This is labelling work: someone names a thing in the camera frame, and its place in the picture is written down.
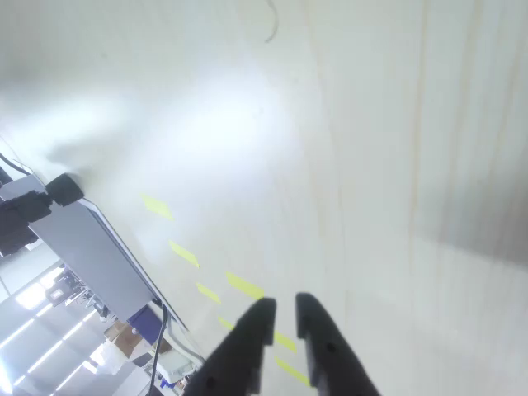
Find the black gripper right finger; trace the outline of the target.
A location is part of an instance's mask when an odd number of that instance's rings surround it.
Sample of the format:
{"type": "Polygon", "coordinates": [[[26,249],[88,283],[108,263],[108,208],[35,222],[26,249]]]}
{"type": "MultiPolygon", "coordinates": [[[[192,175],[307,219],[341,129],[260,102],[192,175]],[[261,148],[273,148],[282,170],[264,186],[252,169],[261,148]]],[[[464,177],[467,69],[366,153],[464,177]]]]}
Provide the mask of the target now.
{"type": "Polygon", "coordinates": [[[328,311],[313,295],[301,292],[295,296],[295,315],[311,387],[320,395],[380,393],[328,311]]]}

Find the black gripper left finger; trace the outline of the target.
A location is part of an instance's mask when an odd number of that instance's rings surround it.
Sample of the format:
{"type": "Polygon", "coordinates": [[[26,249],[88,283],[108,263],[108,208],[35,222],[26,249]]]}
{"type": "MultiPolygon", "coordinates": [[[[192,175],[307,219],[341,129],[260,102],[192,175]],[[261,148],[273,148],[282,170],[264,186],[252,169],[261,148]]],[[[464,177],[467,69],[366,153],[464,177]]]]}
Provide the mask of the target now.
{"type": "Polygon", "coordinates": [[[264,297],[251,305],[192,376],[185,394],[259,394],[264,350],[273,344],[275,318],[273,298],[264,297]]]}

